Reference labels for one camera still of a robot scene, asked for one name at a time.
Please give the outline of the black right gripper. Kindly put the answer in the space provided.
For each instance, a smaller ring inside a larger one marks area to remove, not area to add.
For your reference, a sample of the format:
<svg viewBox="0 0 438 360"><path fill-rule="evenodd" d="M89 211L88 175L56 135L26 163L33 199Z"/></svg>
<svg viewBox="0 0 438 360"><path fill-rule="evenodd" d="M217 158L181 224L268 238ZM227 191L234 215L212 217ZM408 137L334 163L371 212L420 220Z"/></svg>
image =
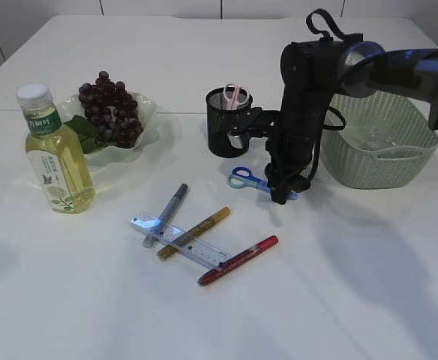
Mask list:
<svg viewBox="0 0 438 360"><path fill-rule="evenodd" d="M286 157L280 154L275 140L267 140L265 149L271 157L265 168L265 175L274 203L284 205L292 192L301 193L310 189L311 180L301 175L300 167L286 162Z"/></svg>

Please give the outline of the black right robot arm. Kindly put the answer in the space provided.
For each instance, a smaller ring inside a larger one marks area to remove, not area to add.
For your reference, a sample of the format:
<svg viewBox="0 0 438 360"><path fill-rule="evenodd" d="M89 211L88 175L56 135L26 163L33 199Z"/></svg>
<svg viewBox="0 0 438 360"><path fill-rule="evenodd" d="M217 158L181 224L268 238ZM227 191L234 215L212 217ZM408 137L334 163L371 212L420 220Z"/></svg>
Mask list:
<svg viewBox="0 0 438 360"><path fill-rule="evenodd" d="M291 43L280 59L284 82L278 120L268 141L265 168L273 202L310 187L326 112L336 94L364 98L376 90L430 104L428 126L438 131L438 49L379 52L348 67L350 45Z"/></svg>

